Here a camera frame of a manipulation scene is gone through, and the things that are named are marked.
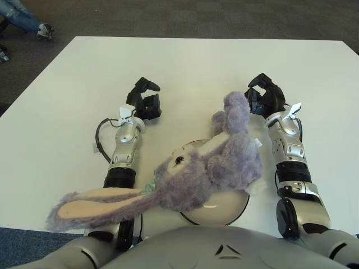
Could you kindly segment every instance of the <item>blue carpet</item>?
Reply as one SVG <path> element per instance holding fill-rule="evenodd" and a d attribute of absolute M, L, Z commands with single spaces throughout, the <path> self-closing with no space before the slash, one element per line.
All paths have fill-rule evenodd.
<path fill-rule="evenodd" d="M 0 228 L 0 269 L 41 259 L 80 236 Z"/>

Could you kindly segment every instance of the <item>pink inner ear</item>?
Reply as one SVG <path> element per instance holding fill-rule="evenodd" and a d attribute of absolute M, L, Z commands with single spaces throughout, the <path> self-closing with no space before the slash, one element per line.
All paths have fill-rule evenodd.
<path fill-rule="evenodd" d="M 111 213 L 120 208 L 129 206 L 144 198 L 146 195 L 130 198 L 116 203 L 99 203 L 94 201 L 78 200 L 63 205 L 58 216 L 62 219 L 79 219 L 84 217 L 96 217 Z"/>
<path fill-rule="evenodd" d="M 82 192 L 74 198 L 76 199 L 86 199 L 92 197 L 111 197 L 119 196 L 124 194 L 139 194 L 142 189 L 127 189 L 127 188 L 102 188 L 102 189 L 92 189 L 87 192 Z"/>

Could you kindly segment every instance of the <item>bunny eye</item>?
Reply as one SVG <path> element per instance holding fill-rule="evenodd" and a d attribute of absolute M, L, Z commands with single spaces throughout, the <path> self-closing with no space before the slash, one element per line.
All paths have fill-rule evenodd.
<path fill-rule="evenodd" d="M 184 161 L 184 159 L 185 159 L 185 158 L 183 158 L 182 156 L 180 156 L 180 157 L 177 157 L 177 158 L 176 158 L 175 162 L 176 162 L 176 164 L 180 164 L 181 162 Z"/>

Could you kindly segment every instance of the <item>white table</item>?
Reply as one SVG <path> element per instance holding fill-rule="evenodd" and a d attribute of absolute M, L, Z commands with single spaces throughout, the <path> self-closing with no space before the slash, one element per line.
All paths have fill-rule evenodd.
<path fill-rule="evenodd" d="M 223 97 L 246 91 L 261 72 L 288 103 L 303 102 L 312 180 L 333 228 L 358 233 L 359 57 L 341 41 L 314 40 L 74 38 L 0 118 L 0 226 L 43 230 L 64 194 L 103 186 L 108 163 L 94 153 L 95 129 L 102 119 L 118 117 L 141 76 L 161 87 L 162 116 L 147 124 L 135 187 L 150 181 L 176 147 L 209 138 L 210 117 Z M 279 236 L 274 160 L 263 122 L 252 115 L 250 131 L 263 143 L 268 188 L 250 198 L 234 225 Z M 100 133 L 109 154 L 115 131 L 109 126 Z M 189 224 L 176 212 L 144 214 L 145 235 L 183 225 Z"/>

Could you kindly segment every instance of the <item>plush toy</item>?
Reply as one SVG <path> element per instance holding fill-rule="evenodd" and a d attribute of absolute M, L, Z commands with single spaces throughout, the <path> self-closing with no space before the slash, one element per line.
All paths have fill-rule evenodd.
<path fill-rule="evenodd" d="M 224 98 L 224 111 L 212 117 L 214 137 L 195 149 L 188 144 L 154 171 L 144 189 L 102 188 L 70 193 L 52 210 L 47 228 L 65 231 L 119 223 L 161 206 L 174 211 L 201 207 L 217 190 L 258 192 L 262 166 L 248 134 L 250 108 L 241 92 Z"/>

